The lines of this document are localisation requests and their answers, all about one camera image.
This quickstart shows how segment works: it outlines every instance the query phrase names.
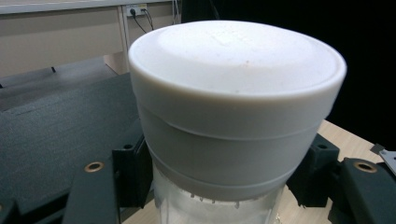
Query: white cylindrical container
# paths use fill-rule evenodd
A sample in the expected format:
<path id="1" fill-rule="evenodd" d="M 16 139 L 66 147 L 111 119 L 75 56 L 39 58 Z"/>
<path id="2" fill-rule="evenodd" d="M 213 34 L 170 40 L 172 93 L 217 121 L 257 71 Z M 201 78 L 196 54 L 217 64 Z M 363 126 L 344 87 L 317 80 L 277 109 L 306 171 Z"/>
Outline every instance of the white cylindrical container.
<path id="1" fill-rule="evenodd" d="M 347 70 L 315 38 L 244 21 L 162 28 L 129 59 L 156 204 L 172 224 L 270 223 Z"/>

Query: wooden table surface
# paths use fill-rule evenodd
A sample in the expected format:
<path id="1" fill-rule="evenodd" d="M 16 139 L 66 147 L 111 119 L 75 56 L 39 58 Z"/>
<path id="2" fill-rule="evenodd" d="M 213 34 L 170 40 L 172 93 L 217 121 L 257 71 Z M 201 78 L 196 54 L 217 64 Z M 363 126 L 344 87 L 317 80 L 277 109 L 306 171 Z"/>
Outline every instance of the wooden table surface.
<path id="1" fill-rule="evenodd" d="M 318 133 L 340 148 L 339 161 L 347 158 L 359 158 L 372 162 L 382 159 L 370 151 L 374 144 L 350 133 L 327 120 L 323 120 Z M 285 187 L 280 201 L 278 214 L 282 224 L 331 224 L 327 219 L 332 207 L 331 200 L 325 208 L 299 207 L 296 199 L 288 187 Z M 157 214 L 154 201 L 148 203 L 144 209 L 137 211 L 126 219 L 123 224 L 156 224 Z"/>

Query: wall socket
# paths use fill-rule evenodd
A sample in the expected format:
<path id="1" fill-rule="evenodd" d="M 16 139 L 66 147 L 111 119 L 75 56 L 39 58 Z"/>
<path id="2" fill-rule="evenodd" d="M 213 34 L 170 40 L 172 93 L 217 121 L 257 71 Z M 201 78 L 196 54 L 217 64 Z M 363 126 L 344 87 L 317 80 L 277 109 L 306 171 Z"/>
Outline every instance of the wall socket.
<path id="1" fill-rule="evenodd" d="M 131 9 L 134 9 L 136 12 L 136 16 L 145 15 L 145 12 L 142 9 L 148 9 L 147 4 L 134 4 L 134 5 L 126 5 L 126 15 L 128 17 L 132 17 Z"/>

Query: transparent plastic base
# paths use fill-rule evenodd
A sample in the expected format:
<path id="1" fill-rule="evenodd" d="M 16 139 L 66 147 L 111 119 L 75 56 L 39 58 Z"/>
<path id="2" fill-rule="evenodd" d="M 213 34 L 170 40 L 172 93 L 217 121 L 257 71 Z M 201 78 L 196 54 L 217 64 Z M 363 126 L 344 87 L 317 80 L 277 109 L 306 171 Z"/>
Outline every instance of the transparent plastic base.
<path id="1" fill-rule="evenodd" d="M 154 165 L 154 194 L 161 224 L 274 224 L 283 186 L 259 198 L 219 202 L 180 189 Z"/>

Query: black metal frame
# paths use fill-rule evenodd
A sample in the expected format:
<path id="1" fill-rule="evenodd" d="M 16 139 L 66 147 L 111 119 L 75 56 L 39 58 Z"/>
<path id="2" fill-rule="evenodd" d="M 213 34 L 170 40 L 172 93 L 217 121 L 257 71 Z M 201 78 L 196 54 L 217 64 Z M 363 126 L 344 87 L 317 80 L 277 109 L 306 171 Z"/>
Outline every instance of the black metal frame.
<path id="1" fill-rule="evenodd" d="M 82 166 L 68 192 L 28 214 L 22 215 L 15 201 L 0 200 L 0 224 L 121 223 L 121 212 L 145 206 L 152 182 L 151 157 L 139 120 L 131 143 L 112 150 L 111 158 Z"/>
<path id="2" fill-rule="evenodd" d="M 384 162 L 344 158 L 317 135 L 287 185 L 299 205 L 325 207 L 332 200 L 332 224 L 396 223 L 396 178 Z"/>
<path id="3" fill-rule="evenodd" d="M 396 223 L 396 179 L 384 163 L 345 158 L 317 134 L 287 185 L 299 205 L 324 207 L 332 200 L 333 224 Z M 152 163 L 140 122 L 131 145 L 114 149 L 112 158 L 81 167 L 69 192 L 21 216 L 12 200 L 0 201 L 0 224 L 121 223 L 123 208 L 143 208 L 152 182 Z"/>

